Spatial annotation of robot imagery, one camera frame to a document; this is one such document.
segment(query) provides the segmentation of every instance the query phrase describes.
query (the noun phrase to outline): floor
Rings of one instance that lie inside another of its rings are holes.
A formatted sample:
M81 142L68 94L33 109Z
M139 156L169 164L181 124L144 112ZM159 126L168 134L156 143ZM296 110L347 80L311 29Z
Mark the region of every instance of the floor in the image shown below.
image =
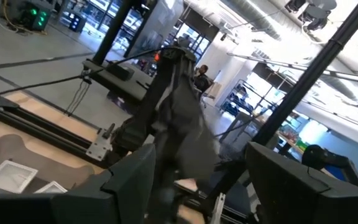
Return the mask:
M48 35L22 36L0 27L0 91L79 75L81 62L92 57L101 43L101 39L86 32L76 34L56 24L50 24L46 31ZM117 58L120 56L114 52L107 56L109 60ZM73 80L29 89L27 93L66 109L79 84L79 80ZM75 117L101 128L111 123L121 125L129 115L106 99L107 94L105 87L93 83L74 112ZM209 105L205 117L215 133L225 131L233 119Z

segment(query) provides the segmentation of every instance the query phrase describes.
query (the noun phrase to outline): workbench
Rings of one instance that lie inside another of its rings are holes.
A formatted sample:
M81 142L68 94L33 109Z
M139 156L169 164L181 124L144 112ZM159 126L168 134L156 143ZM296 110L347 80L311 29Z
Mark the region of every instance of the workbench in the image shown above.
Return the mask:
M89 141L94 141L97 137L97 129L67 117L61 111L26 94L17 92L5 98ZM73 188L90 175L103 171L98 166L0 122L0 163L7 159L39 170L39 179L55 180L66 189ZM196 190L192 180L180 180L178 184ZM179 216L191 223L204 223L202 214L187 207L180 208Z

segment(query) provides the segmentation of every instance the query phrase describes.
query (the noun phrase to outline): black panel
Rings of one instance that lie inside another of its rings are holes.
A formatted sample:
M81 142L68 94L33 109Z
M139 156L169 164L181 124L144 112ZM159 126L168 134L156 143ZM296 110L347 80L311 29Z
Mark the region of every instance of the black panel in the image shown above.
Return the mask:
M249 143L246 162L269 224L358 223L358 187Z
M188 26L197 31L199 34L205 35L205 38L210 42L214 40L216 34L219 32L219 28L216 26L211 26L203 19L200 14L192 9L188 9L181 20L188 24Z
M257 74L260 78L263 78L264 80L269 82L273 87L275 87L281 91L288 93L292 89L292 86L290 84L288 84L287 82L284 82L282 84L283 79L280 76L270 75L274 71L264 63L258 63L255 66L255 68L253 69L253 72L255 74Z

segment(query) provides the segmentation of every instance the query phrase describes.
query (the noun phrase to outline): black pole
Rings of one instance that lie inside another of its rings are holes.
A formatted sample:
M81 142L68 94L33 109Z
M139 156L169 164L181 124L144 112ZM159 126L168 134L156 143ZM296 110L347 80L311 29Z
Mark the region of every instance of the black pole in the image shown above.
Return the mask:
M113 1L114 1L114 0L110 0L110 3L107 5L107 9L106 9L105 12L103 13L103 16L102 16L102 19L100 20L100 23L99 23L99 25L98 25L98 28L96 28L97 30L100 30L100 27L102 26L104 19L106 18L106 16L108 16L108 13L109 13L109 10L110 10L110 7L111 7Z
M253 142L257 142L261 145L266 145L268 143L277 129L290 115L292 110L297 106L302 98L307 94L309 89L314 85L314 83L328 67L328 65L330 65L331 62L337 57L337 55L357 30L358 4L343 22L343 24L338 28L329 42L320 51L317 57L312 61L311 65L300 77L292 90L286 95L280 106L276 108L266 123L261 127L259 132L252 139ZM207 212L210 212L218 195L221 192L226 194L236 183L242 173L245 172L245 170L246 164L244 161L239 161L236 166L230 167L227 173L208 195L207 199L201 204L201 208L207 209Z
M118 32L125 21L125 18L127 17L129 11L131 10L131 7L135 4L136 1L137 0L125 0L122 2L122 5L119 8L115 18L110 23L109 30L104 36L98 51L92 59L95 64L101 65L103 63L104 59L106 58L106 55L109 53L112 47L112 43L116 39Z

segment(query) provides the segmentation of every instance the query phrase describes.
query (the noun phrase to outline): man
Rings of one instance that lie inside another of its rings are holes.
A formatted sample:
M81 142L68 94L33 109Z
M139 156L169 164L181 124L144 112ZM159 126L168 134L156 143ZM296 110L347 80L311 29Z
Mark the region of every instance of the man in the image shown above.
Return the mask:
M213 84L213 81L206 75L207 71L208 66L202 65L196 70L196 75L194 77L194 86L201 92L200 97Z

